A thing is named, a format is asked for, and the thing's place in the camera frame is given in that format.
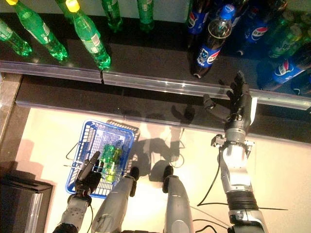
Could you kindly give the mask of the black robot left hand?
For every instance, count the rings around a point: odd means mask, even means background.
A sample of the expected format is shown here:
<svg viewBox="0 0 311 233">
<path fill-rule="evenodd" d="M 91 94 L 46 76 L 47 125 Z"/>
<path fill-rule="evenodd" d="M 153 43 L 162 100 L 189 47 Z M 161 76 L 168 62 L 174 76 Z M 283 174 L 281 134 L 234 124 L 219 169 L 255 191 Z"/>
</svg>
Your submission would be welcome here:
<svg viewBox="0 0 311 233">
<path fill-rule="evenodd" d="M 93 167 L 95 166 L 99 156 L 100 152 L 97 151 L 89 160 L 85 160 L 83 163 L 82 169 L 75 181 L 75 190 L 77 194 L 81 194 L 83 196 L 90 195 L 96 190 L 102 175 L 97 171 L 93 171 Z"/>
</svg>

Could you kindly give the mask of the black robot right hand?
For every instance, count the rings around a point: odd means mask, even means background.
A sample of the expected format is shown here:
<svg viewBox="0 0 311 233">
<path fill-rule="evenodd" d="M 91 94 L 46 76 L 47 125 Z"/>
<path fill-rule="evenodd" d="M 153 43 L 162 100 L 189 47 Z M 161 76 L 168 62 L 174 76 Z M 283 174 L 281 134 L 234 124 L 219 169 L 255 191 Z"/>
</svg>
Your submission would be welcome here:
<svg viewBox="0 0 311 233">
<path fill-rule="evenodd" d="M 227 128 L 239 127 L 246 130 L 254 121 L 252 114 L 256 112 L 256 104 L 252 104 L 253 98 L 249 92 L 249 85 L 241 71 L 237 72 L 230 88 L 226 92 L 230 100 L 228 108 L 215 103 L 208 94 L 205 94 L 203 95 L 204 109 L 224 121 Z"/>
</svg>

